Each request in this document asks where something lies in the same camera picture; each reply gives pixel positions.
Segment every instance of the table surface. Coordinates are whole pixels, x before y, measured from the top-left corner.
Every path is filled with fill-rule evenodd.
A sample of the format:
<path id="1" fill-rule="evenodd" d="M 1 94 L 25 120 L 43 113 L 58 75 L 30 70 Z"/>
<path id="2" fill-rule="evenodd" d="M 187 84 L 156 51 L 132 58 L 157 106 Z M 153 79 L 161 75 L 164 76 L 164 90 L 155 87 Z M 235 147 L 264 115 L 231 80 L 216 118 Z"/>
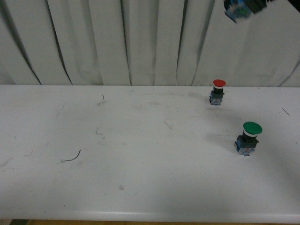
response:
<path id="1" fill-rule="evenodd" d="M 0 218 L 300 223 L 300 88 L 211 90 L 0 85 Z"/>

